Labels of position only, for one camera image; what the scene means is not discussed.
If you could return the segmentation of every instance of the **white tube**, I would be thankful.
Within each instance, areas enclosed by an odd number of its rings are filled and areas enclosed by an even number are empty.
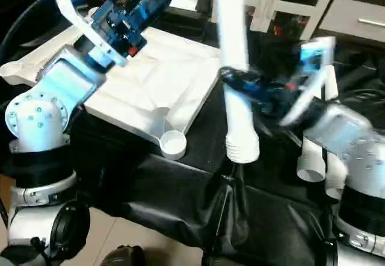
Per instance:
[[[325,99],[338,97],[338,86],[334,67],[330,67],[325,83]],[[340,200],[348,174],[346,165],[333,153],[327,153],[327,174],[325,181],[326,195]]]
[[[244,0],[217,0],[218,36],[222,66],[248,70]],[[226,103],[227,156],[246,164],[259,157],[259,138],[254,130],[253,113],[245,96],[224,85]]]
[[[321,87],[317,88],[314,96],[321,98]],[[325,161],[322,158],[322,148],[303,138],[302,155],[298,158],[297,176],[306,182],[321,182],[325,179]]]

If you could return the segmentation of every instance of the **white plastic tray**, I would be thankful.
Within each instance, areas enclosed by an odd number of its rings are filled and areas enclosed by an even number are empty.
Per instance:
[[[107,82],[85,103],[87,111],[113,125],[159,144],[166,131],[183,134],[191,126],[217,81],[218,49],[148,28],[148,44],[124,68],[115,66]],[[0,75],[12,85],[33,86],[37,71],[64,44],[80,37],[70,27]]]

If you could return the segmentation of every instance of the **tile floor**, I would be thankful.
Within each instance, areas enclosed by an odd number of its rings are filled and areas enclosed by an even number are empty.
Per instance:
[[[187,247],[157,231],[139,224],[114,218],[97,209],[90,209],[91,229],[87,244],[64,266],[100,265],[103,258],[120,245],[139,245],[146,251],[148,266],[200,266],[202,250]],[[0,249],[7,244],[5,227],[0,223]]]

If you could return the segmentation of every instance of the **black tablecloth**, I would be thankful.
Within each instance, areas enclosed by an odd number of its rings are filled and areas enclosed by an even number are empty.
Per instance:
[[[252,66],[289,72],[297,63],[296,43],[250,34],[249,44]],[[368,64],[372,55],[338,46],[336,56],[342,90],[363,86],[363,79],[368,87],[382,87],[376,70],[380,63]],[[350,105],[361,112],[367,108],[360,102]],[[381,126],[379,111],[366,115]],[[155,145],[83,112],[70,127],[72,162],[81,179],[79,198],[210,255],[247,265],[313,266],[322,261],[328,201],[323,183],[297,178],[298,146],[260,132],[258,161],[234,165],[226,158],[226,132],[219,83],[192,124],[186,155],[178,162],[161,157]],[[10,135],[4,122],[1,133],[1,158],[6,159]]]

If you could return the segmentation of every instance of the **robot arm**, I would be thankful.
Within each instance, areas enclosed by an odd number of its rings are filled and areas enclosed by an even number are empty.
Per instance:
[[[333,233],[342,244],[385,257],[385,137],[357,112],[313,98],[314,88],[334,70],[332,52],[332,39],[315,39],[302,45],[301,67],[293,77],[271,79],[230,68],[222,69],[221,77],[270,122],[304,124],[304,136],[346,164],[348,177]]]
[[[90,214],[76,200],[64,133],[75,107],[146,45],[141,33],[171,0],[106,1],[84,19],[71,0],[56,0],[62,14],[84,36],[65,45],[42,68],[37,85],[14,98],[5,120],[17,137],[5,174],[15,178],[8,219],[8,247],[0,254],[17,265],[57,265],[84,246]]]

